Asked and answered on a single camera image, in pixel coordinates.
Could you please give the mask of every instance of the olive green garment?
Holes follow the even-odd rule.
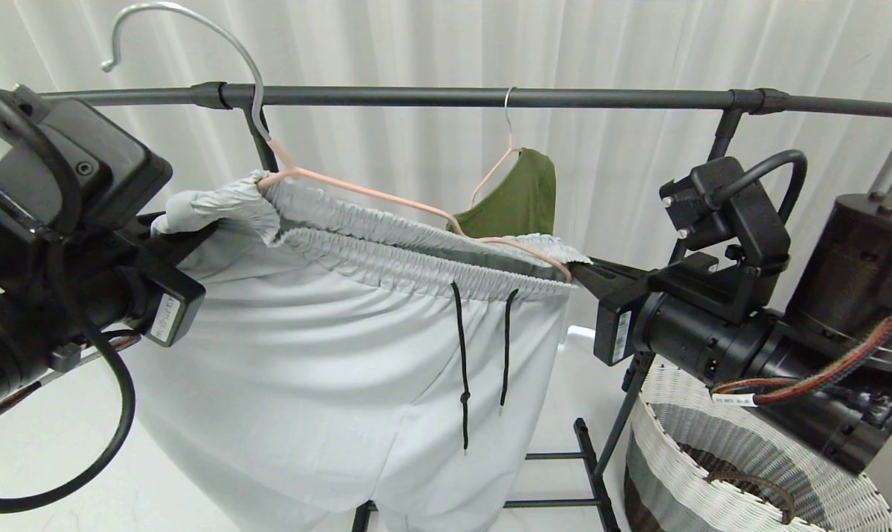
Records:
[[[455,215],[463,232],[473,239],[554,232],[557,178],[554,163],[534,149],[521,149],[504,181],[482,201]],[[452,224],[449,231],[455,232]]]

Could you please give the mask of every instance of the black clothing rack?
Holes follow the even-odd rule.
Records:
[[[263,105],[306,106],[389,106],[389,107],[504,107],[507,88],[426,88],[426,87],[286,87],[266,86]],[[77,98],[96,106],[121,105],[197,105],[209,109],[243,111],[249,132],[263,168],[277,171],[273,152],[253,127],[251,108],[254,85],[209,81],[182,88],[118,89],[45,94],[47,100]],[[892,103],[843,98],[798,97],[776,89],[732,89],[729,91],[624,90],[624,89],[519,89],[507,95],[508,107],[583,108],[583,109],[709,109],[721,111],[715,142],[708,160],[723,157],[732,142],[742,115],[770,115],[774,112],[828,112],[836,115],[892,117]],[[679,240],[670,263],[685,256]],[[587,469],[590,499],[538,499],[509,501],[506,508],[560,508],[560,506],[595,506],[605,532],[620,532],[612,502],[602,481],[602,474],[624,430],[626,420],[654,353],[638,353],[626,370],[622,389],[626,392],[620,412],[610,431],[600,457],[590,443],[584,420],[574,421],[578,452],[540,452],[528,454],[527,460],[580,459]],[[366,532],[372,502],[355,512],[353,532]]]

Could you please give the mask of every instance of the cable label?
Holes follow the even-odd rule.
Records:
[[[169,333],[172,333],[173,326],[176,324],[176,317],[180,313],[180,307],[182,305],[180,305],[179,299],[168,293],[163,294],[151,326],[151,336],[153,338],[159,341],[169,340]]]
[[[620,314],[620,321],[617,322],[617,338],[613,343],[613,361],[620,361],[624,357],[626,337],[629,336],[629,322],[632,317],[632,310],[626,310],[625,313]]]
[[[729,406],[757,406],[754,394],[712,394],[712,402]]]

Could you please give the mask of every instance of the basket handle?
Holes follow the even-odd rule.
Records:
[[[755,482],[755,484],[763,485],[764,488],[770,489],[780,496],[783,507],[780,509],[783,515],[780,518],[781,525],[790,525],[797,515],[797,506],[794,505],[794,497],[786,489],[781,488],[773,482],[749,474],[743,474],[739,471],[715,471],[705,478],[706,481],[712,482],[716,480],[730,480],[733,482]]]

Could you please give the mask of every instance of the hanger hook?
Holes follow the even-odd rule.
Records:
[[[134,13],[140,13],[140,11],[147,10],[171,11],[172,13],[179,13],[198,21],[198,23],[203,26],[222,35],[223,39],[229,41],[229,44],[232,44],[233,47],[236,48],[236,51],[239,51],[239,55],[242,56],[245,63],[249,65],[249,70],[252,71],[252,78],[254,79],[254,82],[256,82],[256,90],[254,90],[252,97],[252,122],[256,126],[256,130],[259,130],[262,138],[264,138],[266,142],[271,141],[271,135],[269,134],[268,129],[262,124],[262,100],[265,97],[265,83],[262,81],[262,75],[256,62],[252,59],[249,51],[247,51],[242,43],[239,42],[239,39],[236,39],[235,35],[229,33],[229,30],[216,24],[215,21],[209,20],[205,16],[196,13],[196,11],[190,10],[188,7],[183,7],[172,2],[145,2],[124,7],[124,9],[118,13],[117,19],[114,20],[114,27],[111,29],[111,48],[114,58],[104,61],[104,63],[101,64],[101,70],[110,72],[120,63],[120,34],[123,30],[124,21]]]
[[[505,121],[508,122],[508,136],[512,136],[511,130],[511,118],[508,117],[508,97],[510,97],[511,92],[514,91],[517,87],[509,87],[507,93],[505,94]]]

